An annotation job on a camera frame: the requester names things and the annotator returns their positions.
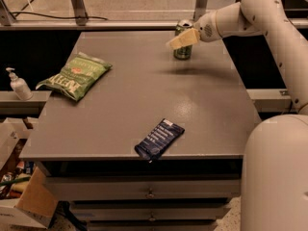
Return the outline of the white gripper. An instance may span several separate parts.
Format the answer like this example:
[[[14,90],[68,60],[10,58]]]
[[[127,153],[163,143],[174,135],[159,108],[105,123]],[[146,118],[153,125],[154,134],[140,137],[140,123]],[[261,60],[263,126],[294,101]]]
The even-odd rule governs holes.
[[[195,23],[194,28],[188,29],[167,42],[172,50],[187,47],[198,43],[200,40],[212,42],[222,39],[218,32],[217,12],[202,15]]]

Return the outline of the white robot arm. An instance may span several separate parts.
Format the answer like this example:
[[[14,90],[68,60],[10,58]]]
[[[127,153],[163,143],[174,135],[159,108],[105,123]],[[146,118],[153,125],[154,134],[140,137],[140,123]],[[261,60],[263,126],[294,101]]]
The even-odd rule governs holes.
[[[308,231],[308,41],[281,0],[240,0],[206,13],[167,44],[264,37],[296,113],[258,124],[244,150],[241,231]]]

